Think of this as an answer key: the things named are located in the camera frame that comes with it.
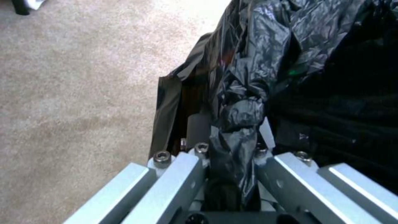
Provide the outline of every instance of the metal plate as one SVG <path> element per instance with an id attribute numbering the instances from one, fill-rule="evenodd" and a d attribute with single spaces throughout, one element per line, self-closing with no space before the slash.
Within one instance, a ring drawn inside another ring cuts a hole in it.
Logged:
<path id="1" fill-rule="evenodd" d="M 130 163 L 67 219 L 65 224 L 118 223 L 155 181 L 154 170 Z"/>
<path id="2" fill-rule="evenodd" d="M 398 223 L 398 197 L 347 164 L 318 173 L 383 223 Z"/>
<path id="3" fill-rule="evenodd" d="M 177 210 L 188 210 L 203 181 L 199 158 L 181 152 L 122 223 L 169 223 Z"/>

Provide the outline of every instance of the metal bracket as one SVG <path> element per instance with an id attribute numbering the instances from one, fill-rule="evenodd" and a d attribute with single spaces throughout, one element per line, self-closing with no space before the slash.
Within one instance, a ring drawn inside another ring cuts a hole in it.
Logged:
<path id="1" fill-rule="evenodd" d="M 285 153 L 258 166 L 258 179 L 281 206 L 300 219 L 309 210 L 321 223 L 379 223 L 313 169 Z"/>
<path id="2" fill-rule="evenodd" d="M 64 224 L 119 223 L 155 181 L 153 169 L 130 163 Z"/>
<path id="3" fill-rule="evenodd" d="M 122 224 L 169 223 L 180 208 L 188 210 L 204 177 L 201 160 L 181 152 Z"/>

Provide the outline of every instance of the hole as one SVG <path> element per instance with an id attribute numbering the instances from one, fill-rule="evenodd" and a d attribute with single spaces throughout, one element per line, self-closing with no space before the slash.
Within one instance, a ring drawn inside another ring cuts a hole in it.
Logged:
<path id="1" fill-rule="evenodd" d="M 156 157 L 157 157 L 158 159 L 166 159 L 166 158 L 167 158 L 167 153 L 165 153 L 165 152 L 159 152 L 159 153 L 156 155 Z"/>
<path id="2" fill-rule="evenodd" d="M 185 224 L 209 224 L 209 221 L 205 215 L 193 213 L 185 220 Z"/>
<path id="3" fill-rule="evenodd" d="M 198 148 L 199 149 L 206 149 L 207 148 L 207 144 L 199 144 Z"/>
<path id="4" fill-rule="evenodd" d="M 276 180 L 276 185 L 278 185 L 279 188 L 283 188 L 283 181 L 282 180 Z"/>

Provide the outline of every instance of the hex socket screw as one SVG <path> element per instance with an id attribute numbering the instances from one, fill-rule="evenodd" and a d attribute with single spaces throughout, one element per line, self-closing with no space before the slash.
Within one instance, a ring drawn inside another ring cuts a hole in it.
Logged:
<path id="1" fill-rule="evenodd" d="M 168 151 L 159 151 L 154 154 L 153 156 L 153 162 L 155 167 L 159 169 L 164 169 L 167 168 L 171 162 L 172 162 L 172 157 Z"/>
<path id="2" fill-rule="evenodd" d="M 195 155 L 201 159 L 207 159 L 209 157 L 209 144 L 205 142 L 199 142 L 195 145 Z"/>
<path id="3" fill-rule="evenodd" d="M 312 158 L 308 155 L 308 153 L 303 151 L 297 151 L 295 152 L 295 156 L 307 166 L 311 166 Z"/>

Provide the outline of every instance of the black plastic bag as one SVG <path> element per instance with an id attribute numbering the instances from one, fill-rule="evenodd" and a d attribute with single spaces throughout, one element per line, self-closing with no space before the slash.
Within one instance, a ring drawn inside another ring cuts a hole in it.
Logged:
<path id="1" fill-rule="evenodd" d="M 257 183 L 252 157 L 258 126 L 273 113 L 270 102 L 296 92 L 317 94 L 314 80 L 323 76 L 333 84 L 329 90 L 346 80 L 360 85 L 356 68 L 333 62 L 367 42 L 396 46 L 397 5 L 397 0 L 233 0 L 216 30 L 161 78 L 150 155 L 163 149 L 177 154 L 188 116 L 210 111 L 210 178 L 228 176 L 245 209 Z M 368 32 L 373 29 L 379 32 Z M 396 67 L 377 67 L 396 73 Z"/>

